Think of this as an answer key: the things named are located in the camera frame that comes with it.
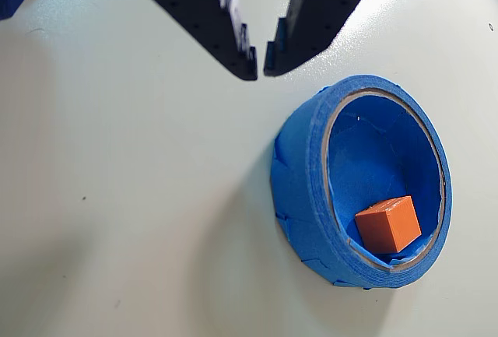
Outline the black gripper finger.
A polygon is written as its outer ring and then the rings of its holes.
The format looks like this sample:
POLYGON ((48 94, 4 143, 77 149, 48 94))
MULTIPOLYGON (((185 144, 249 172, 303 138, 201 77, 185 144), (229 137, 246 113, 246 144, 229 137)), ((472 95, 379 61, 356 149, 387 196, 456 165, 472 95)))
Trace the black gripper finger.
POLYGON ((289 0, 267 44, 264 74, 284 75, 326 50, 360 1, 289 0))
POLYGON ((239 0, 154 0, 229 72, 243 81, 258 78, 239 0))

